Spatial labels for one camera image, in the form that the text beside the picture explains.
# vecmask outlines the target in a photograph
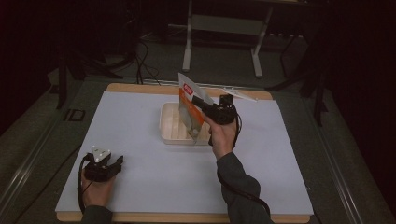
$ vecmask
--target wooden tray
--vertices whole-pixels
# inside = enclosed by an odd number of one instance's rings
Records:
[[[165,103],[161,109],[161,137],[169,145],[208,145],[210,138],[209,125],[204,122],[197,142],[187,132],[186,125],[180,119],[178,103]]]

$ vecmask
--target white stand leg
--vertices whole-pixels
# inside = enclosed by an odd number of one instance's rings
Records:
[[[187,44],[186,49],[184,50],[184,59],[183,59],[183,72],[190,71],[190,61],[191,61],[191,17],[192,17],[192,0],[189,2],[189,17],[187,18]]]
[[[262,41],[264,40],[265,32],[267,30],[268,22],[270,21],[272,15],[272,11],[273,9],[271,7],[268,8],[265,21],[262,24],[262,30],[260,31],[259,34],[259,41],[257,42],[256,48],[251,50],[251,59],[253,61],[254,72],[257,78],[262,78],[262,66],[260,65],[259,52],[260,52],[260,48],[262,47]]]

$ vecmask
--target handheld controller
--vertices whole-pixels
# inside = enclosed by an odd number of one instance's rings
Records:
[[[86,190],[81,186],[82,166],[84,161],[89,162],[85,166],[84,176],[86,179],[91,180],[92,182],[106,182],[121,171],[121,165],[123,163],[123,156],[120,156],[116,162],[111,165],[107,165],[110,158],[110,150],[103,150],[93,146],[92,153],[87,153],[87,155],[82,159],[78,170],[78,205],[82,213],[85,212],[82,194]]]
[[[204,112],[208,117],[213,119],[219,125],[225,125],[233,123],[235,119],[238,119],[238,113],[236,112],[236,108],[233,105],[233,95],[221,95],[219,98],[219,104],[210,105],[206,103],[203,99],[193,96],[192,101],[194,105],[200,107],[202,112]],[[237,131],[235,140],[233,141],[233,148],[235,147],[236,138],[239,134],[239,123],[236,122]],[[209,138],[209,145],[213,146],[212,144],[212,136]]]

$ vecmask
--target gray sleeve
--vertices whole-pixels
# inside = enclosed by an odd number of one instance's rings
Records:
[[[260,183],[245,173],[242,163],[233,152],[217,161],[218,172],[231,186],[244,192],[260,197]],[[227,203],[228,216],[231,224],[268,224],[274,223],[265,209],[256,202],[221,188],[224,201]]]
[[[110,224],[113,213],[103,206],[91,205],[85,208],[81,224]]]

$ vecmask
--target wooden table edge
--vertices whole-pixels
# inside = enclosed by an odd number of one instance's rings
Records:
[[[225,94],[225,92],[220,88],[203,88],[203,89],[211,97],[218,97],[221,94]],[[111,83],[107,86],[106,91],[178,95],[178,86]],[[271,93],[269,93],[268,91],[246,91],[246,90],[238,90],[238,91],[254,99],[273,100]]]
[[[81,221],[81,212],[57,212],[60,221]],[[307,223],[309,215],[271,215],[275,223]],[[113,222],[229,223],[226,214],[114,213]]]

